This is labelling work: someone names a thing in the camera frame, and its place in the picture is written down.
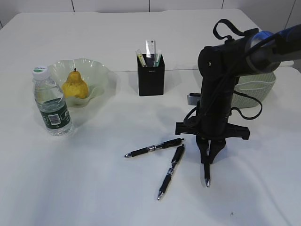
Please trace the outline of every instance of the woven basket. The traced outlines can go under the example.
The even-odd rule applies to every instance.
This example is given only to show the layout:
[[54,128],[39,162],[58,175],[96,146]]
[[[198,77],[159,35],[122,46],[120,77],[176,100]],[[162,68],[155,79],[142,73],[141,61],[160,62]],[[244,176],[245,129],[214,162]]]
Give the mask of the woven basket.
[[[235,86],[235,90],[255,97],[262,102],[271,91],[275,82],[276,76],[274,73],[247,75],[239,78],[239,83]],[[234,94],[231,106],[247,108],[255,107],[257,105],[258,103],[252,99]]]

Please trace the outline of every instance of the white bottle cap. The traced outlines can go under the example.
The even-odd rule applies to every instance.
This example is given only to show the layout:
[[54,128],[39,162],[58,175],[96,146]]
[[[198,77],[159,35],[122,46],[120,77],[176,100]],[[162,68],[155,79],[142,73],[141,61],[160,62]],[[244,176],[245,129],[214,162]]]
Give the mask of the white bottle cap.
[[45,66],[35,67],[32,71],[32,74],[35,80],[44,80],[50,77],[48,67]]

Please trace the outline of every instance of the black robotic arm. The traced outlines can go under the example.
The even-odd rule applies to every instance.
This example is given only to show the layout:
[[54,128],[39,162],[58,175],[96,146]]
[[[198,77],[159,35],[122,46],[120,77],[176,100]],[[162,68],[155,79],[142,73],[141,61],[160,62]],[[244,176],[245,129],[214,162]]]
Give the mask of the black robotic arm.
[[[216,30],[219,23],[226,24],[235,34],[243,38],[234,40],[230,35],[220,36]],[[207,187],[210,186],[211,179],[210,164],[225,147],[225,138],[249,139],[250,132],[247,127],[228,123],[233,93],[236,93],[234,87],[239,77],[270,73],[276,70],[282,61],[301,58],[301,24],[276,34],[259,32],[258,29],[240,32],[230,21],[222,19],[215,25],[214,35],[218,39],[227,38],[227,40],[223,45],[207,46],[200,52],[198,68],[203,77],[201,98],[197,107],[185,117],[184,121],[176,123],[175,132],[177,135],[181,133],[196,135]],[[245,119],[255,119],[259,114]]]

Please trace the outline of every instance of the yellow pear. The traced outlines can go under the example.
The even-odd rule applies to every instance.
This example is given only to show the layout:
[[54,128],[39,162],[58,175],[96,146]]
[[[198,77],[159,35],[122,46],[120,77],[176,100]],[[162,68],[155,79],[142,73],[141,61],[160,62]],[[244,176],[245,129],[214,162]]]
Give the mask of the yellow pear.
[[67,81],[63,84],[62,90],[65,98],[77,97],[84,99],[88,96],[88,86],[85,81],[82,80],[81,75],[76,68],[68,75]]

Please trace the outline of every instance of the pen holder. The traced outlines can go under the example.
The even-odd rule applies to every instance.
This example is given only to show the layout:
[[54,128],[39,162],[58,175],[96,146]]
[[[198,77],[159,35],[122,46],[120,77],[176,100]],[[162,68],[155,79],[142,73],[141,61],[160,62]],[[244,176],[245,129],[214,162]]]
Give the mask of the pen holder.
[[164,94],[164,60],[161,56],[158,67],[142,67],[137,58],[139,96],[157,96]]

